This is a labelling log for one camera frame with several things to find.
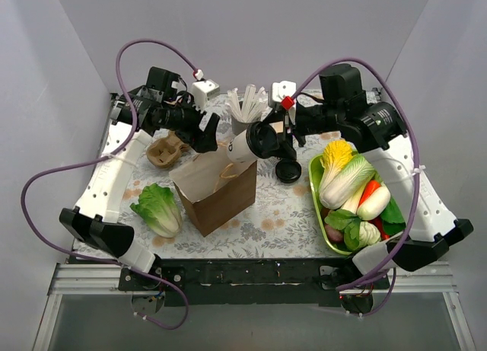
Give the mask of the black coffee cup lid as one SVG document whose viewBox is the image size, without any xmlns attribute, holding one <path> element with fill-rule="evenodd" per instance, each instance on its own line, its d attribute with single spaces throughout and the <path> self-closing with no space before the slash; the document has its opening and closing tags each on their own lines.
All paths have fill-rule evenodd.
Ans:
<svg viewBox="0 0 487 351">
<path fill-rule="evenodd" d="M 279 146 L 277 132 L 267 123 L 251 123 L 246 130 L 246 141 L 249 150 L 258 158 L 267 159 Z"/>
</svg>

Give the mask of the white paper coffee cup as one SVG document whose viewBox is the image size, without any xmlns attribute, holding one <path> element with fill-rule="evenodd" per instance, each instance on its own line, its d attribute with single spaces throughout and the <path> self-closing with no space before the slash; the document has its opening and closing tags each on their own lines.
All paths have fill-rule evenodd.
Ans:
<svg viewBox="0 0 487 351">
<path fill-rule="evenodd" d="M 247 131 L 241 132 L 228 143 L 227 157 L 232 163 L 254 162 L 257 159 L 247 142 Z"/>
</svg>

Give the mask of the brown paper bag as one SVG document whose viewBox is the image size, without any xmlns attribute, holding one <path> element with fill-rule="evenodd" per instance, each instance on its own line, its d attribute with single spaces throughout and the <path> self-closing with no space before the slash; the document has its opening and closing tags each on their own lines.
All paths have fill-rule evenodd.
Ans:
<svg viewBox="0 0 487 351">
<path fill-rule="evenodd" d="M 204 237 L 253 205 L 257 162 L 232 163 L 226 148 L 197 154 L 169 173 L 190 221 Z"/>
</svg>

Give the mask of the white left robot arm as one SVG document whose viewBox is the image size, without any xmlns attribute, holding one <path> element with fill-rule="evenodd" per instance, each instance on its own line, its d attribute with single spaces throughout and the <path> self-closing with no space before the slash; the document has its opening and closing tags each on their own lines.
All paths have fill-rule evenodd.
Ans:
<svg viewBox="0 0 487 351">
<path fill-rule="evenodd" d="M 144 85 L 127 96 L 113 95 L 101 154 L 105 160 L 96 165 L 74 207 L 63 209 L 59 216 L 77 240 L 136 268 L 135 280 L 147 290 L 161 284 L 162 272 L 154 266 L 156 256 L 137 242 L 132 227 L 119 222 L 120 204 L 136 163 L 159 129 L 174 132 L 198 153 L 217 148 L 218 115 L 213 113 L 204 128 L 200 123 L 203 108 L 218 95 L 219 85 L 202 79 L 183 91 L 182 84 L 177 73 L 152 67 Z"/>
</svg>

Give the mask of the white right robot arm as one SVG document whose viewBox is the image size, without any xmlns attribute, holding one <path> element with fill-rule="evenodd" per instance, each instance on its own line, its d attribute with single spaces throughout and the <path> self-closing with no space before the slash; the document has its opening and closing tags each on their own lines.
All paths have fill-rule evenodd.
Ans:
<svg viewBox="0 0 487 351">
<path fill-rule="evenodd" d="M 369 104 L 360 72 L 351 63 L 338 59 L 312 74 L 320 78 L 323 92 L 321 102 L 312 107 L 298 103 L 302 87 L 291 90 L 273 83 L 269 89 L 269 105 L 281 115 L 294 114 L 286 127 L 299 145 L 306 136 L 340 132 L 373 164 L 406 220 L 399 234 L 350 256 L 344 289 L 365 286 L 381 270 L 419 270 L 473 232 L 471 221 L 457 218 L 432 187 L 419 161 L 415 134 L 388 84 L 376 77 L 391 102 Z"/>
</svg>

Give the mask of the black spare cup lid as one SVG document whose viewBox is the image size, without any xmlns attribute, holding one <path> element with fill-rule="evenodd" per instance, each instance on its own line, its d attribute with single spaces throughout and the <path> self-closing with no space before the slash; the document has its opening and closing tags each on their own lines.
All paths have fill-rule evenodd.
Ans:
<svg viewBox="0 0 487 351">
<path fill-rule="evenodd" d="M 301 173 L 301 165 L 290 159 L 282 159 L 275 166 L 276 177 L 285 184 L 296 182 L 301 177 Z"/>
</svg>

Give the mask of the green vegetable tray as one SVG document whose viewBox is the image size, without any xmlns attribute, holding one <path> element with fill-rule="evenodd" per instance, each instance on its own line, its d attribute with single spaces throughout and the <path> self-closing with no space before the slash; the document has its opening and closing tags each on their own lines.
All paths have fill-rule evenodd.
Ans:
<svg viewBox="0 0 487 351">
<path fill-rule="evenodd" d="M 343 243 L 334 244 L 328 240 L 328 237 L 326 236 L 326 232 L 325 232 L 324 218 L 327 216 L 327 214 L 330 211 L 336 211 L 338 209 L 345 209 L 345 210 L 348 210 L 348 211 L 352 212 L 353 214 L 357 215 L 357 211 L 358 211 L 358 207 L 359 207 L 358 203 L 359 203 L 359 200 L 360 200 L 362 193 L 365 189 L 365 186 L 367 184 L 365 184 L 361 188 L 359 188 L 358 191 L 353 196 L 351 196 L 349 199 L 347 199 L 345 201 L 345 203 L 342 206 L 340 206 L 338 209 L 326 208 L 325 206 L 323 206 L 321 204 L 320 199 L 319 199 L 319 194 L 318 194 L 320 181 L 321 181 L 321 178 L 323 176 L 323 168 L 322 168 L 321 163 L 320 163 L 320 157 L 321 156 L 318 155 L 318 156 L 312 158 L 311 161 L 309 162 L 309 165 L 308 165 L 309 178 L 310 178 L 310 189 L 312 192 L 314 208 L 315 208 L 315 211 L 317 213 L 318 223 L 319 223 L 319 226 L 320 226 L 320 229 L 322 231 L 322 234 L 323 234 L 323 237 L 324 237 L 326 244 L 338 254 L 349 255 L 352 252 L 348 251 Z M 384 187 L 386 186 L 385 183 L 383 183 L 382 180 L 379 178 L 378 174 L 374 174 L 374 176 L 370 180 L 377 180 L 381 183 L 381 186 L 384 186 Z"/>
</svg>

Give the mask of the grey straw holder cup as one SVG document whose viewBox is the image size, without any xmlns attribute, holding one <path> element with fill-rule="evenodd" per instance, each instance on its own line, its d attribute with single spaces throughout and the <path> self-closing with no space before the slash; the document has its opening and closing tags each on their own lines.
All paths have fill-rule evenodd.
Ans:
<svg viewBox="0 0 487 351">
<path fill-rule="evenodd" d="M 231 129 L 235 136 L 244 132 L 250 124 L 251 122 L 241 122 L 238 118 L 231 116 Z"/>
</svg>

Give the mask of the brown pulp cup carrier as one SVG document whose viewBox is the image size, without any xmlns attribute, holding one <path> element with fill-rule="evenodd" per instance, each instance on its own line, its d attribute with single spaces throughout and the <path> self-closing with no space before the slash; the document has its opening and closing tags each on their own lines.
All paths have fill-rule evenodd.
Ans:
<svg viewBox="0 0 487 351">
<path fill-rule="evenodd" d="M 156 139 L 149 145 L 146 156 L 157 168 L 170 168 L 190 146 L 180 140 L 175 132 L 169 131 L 164 138 Z"/>
</svg>

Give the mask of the white wrapped straw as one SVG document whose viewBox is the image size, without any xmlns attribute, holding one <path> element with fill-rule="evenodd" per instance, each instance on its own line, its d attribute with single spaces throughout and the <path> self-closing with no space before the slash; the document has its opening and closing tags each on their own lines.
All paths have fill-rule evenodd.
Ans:
<svg viewBox="0 0 487 351">
<path fill-rule="evenodd" d="M 243 104 L 242 104 L 242 118 L 243 121 L 246 122 L 249 118 L 250 115 L 250 110 L 253 104 L 253 99 L 255 96 L 256 92 L 256 86 L 255 85 L 247 85 L 244 96 L 243 96 Z"/>
<path fill-rule="evenodd" d="M 254 121 L 262 115 L 263 111 L 267 107 L 267 99 L 268 97 L 266 90 L 264 87 L 261 87 L 254 95 L 250 105 L 250 111 L 248 115 L 248 119 L 250 122 Z"/>
<path fill-rule="evenodd" d="M 240 101 L 238 99 L 237 89 L 234 88 L 228 90 L 227 95 L 228 95 L 227 106 L 231 112 L 232 117 L 235 118 L 237 121 L 242 122 L 242 113 L 241 113 Z"/>
</svg>

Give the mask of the yellow napa cabbage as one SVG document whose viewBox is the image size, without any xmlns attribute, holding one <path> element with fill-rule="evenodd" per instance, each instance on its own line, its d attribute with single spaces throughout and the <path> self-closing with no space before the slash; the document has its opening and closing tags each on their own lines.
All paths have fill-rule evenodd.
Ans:
<svg viewBox="0 0 487 351">
<path fill-rule="evenodd" d="M 330 142 L 320 157 L 323 168 L 323 176 L 320 181 L 322 187 L 326 187 L 335 176 L 351 161 L 353 150 L 347 141 L 341 139 Z"/>
</svg>

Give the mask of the green white napa cabbage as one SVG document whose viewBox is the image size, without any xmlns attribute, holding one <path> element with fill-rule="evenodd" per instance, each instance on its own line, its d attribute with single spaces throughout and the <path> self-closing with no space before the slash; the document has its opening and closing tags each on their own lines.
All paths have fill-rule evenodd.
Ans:
<svg viewBox="0 0 487 351">
<path fill-rule="evenodd" d="M 321 204 L 328 209 L 338 209 L 365 185 L 374 173 L 374 167 L 360 154 L 353 156 L 340 171 L 334 169 L 324 172 L 318 189 Z"/>
</svg>

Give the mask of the floral table mat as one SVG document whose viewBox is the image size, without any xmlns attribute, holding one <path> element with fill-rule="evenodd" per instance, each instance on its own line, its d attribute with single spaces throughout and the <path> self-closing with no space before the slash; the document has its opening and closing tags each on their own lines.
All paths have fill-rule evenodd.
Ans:
<svg viewBox="0 0 487 351">
<path fill-rule="evenodd" d="M 258 161 L 254 204 L 206 237 L 183 214 L 180 233 L 163 238 L 131 210 L 144 187 L 152 183 L 173 187 L 167 170 L 156 168 L 141 156 L 123 194 L 119 221 L 132 226 L 138 242 L 162 258 L 335 257 L 337 253 L 325 242 L 314 208 L 308 164 L 340 137 L 339 132 L 308 136 L 306 145 L 296 149 L 302 174 L 292 184 L 277 179 L 276 159 Z"/>
</svg>

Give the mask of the orange carrot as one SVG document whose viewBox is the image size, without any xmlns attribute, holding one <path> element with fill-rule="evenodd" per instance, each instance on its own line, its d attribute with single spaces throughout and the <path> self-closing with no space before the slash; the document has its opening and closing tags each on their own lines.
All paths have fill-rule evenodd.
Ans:
<svg viewBox="0 0 487 351">
<path fill-rule="evenodd" d="M 381 183 L 377 180 L 370 180 L 362 193 L 358 205 L 360 206 L 364 203 L 377 189 L 381 187 Z"/>
</svg>

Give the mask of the purple red onion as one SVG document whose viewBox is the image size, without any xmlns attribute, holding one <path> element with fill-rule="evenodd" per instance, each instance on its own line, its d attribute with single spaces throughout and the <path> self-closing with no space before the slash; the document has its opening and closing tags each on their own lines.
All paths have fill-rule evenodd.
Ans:
<svg viewBox="0 0 487 351">
<path fill-rule="evenodd" d="M 325 225 L 325 232 L 331 243 L 337 244 L 344 241 L 344 234 L 330 225 Z"/>
</svg>

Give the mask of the white radish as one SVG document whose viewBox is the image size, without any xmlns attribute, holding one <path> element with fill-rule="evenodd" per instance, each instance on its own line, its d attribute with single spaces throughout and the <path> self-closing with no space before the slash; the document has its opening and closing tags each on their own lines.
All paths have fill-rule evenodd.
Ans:
<svg viewBox="0 0 487 351">
<path fill-rule="evenodd" d="M 377 218 L 387 207 L 390 198 L 390 191 L 380 186 L 358 207 L 358 217 L 364 221 Z"/>
</svg>

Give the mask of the red chili pepper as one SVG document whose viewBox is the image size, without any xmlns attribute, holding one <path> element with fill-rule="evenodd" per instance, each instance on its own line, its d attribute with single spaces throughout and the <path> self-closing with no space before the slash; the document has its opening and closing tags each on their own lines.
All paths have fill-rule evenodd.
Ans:
<svg viewBox="0 0 487 351">
<path fill-rule="evenodd" d="M 377 227 L 378 231 L 380 232 L 380 238 L 382 241 L 385 241 L 390 238 L 390 236 L 384 231 L 384 224 L 381 218 L 376 218 L 374 220 L 374 225 Z"/>
</svg>

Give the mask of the small white green cabbage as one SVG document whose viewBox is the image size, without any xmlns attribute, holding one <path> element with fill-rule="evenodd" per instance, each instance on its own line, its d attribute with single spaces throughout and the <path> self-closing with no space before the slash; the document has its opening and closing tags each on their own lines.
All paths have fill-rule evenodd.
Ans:
<svg viewBox="0 0 487 351">
<path fill-rule="evenodd" d="M 350 231 L 352 250 L 367 247 L 380 242 L 381 235 L 379 229 L 370 222 L 360 222 Z"/>
</svg>

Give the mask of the green leafy vegetable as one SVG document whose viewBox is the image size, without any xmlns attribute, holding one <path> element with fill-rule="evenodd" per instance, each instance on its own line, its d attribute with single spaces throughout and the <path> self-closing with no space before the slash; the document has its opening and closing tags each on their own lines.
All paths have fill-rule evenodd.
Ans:
<svg viewBox="0 0 487 351">
<path fill-rule="evenodd" d="M 391 199 L 389 201 L 387 207 L 377 218 L 382 219 L 384 224 L 384 231 L 390 237 L 400 233 L 406 227 L 405 219 L 403 218 L 403 215 L 394 199 Z M 352 250 L 350 231 L 355 226 L 358 226 L 360 222 L 370 222 L 374 225 L 374 220 L 375 219 L 372 219 L 370 221 L 364 221 L 360 219 L 356 214 L 353 214 L 348 210 L 338 209 L 336 211 L 330 211 L 324 218 L 324 223 L 325 225 L 330 225 L 333 228 L 340 230 L 344 234 L 344 241 L 342 243 L 345 245 L 348 251 L 353 252 L 356 250 Z"/>
</svg>

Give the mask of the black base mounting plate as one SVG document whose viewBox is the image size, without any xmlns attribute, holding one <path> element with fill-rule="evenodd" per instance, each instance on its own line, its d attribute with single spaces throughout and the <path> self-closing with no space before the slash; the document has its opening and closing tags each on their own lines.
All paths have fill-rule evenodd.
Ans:
<svg viewBox="0 0 487 351">
<path fill-rule="evenodd" d="M 350 260 L 338 257 L 275 259 L 158 259 L 150 274 L 122 269 L 118 289 L 164 291 L 168 307 L 190 305 L 316 304 L 339 307 L 336 287 L 352 281 Z"/>
</svg>

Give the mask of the aluminium frame rail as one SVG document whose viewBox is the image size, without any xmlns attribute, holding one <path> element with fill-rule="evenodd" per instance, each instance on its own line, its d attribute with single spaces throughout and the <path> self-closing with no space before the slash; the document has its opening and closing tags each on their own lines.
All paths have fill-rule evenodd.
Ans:
<svg viewBox="0 0 487 351">
<path fill-rule="evenodd" d="M 122 269 L 56 267 L 36 350 L 473 350 L 448 263 L 398 270 L 371 290 L 316 304 L 168 307 L 118 289 Z"/>
</svg>

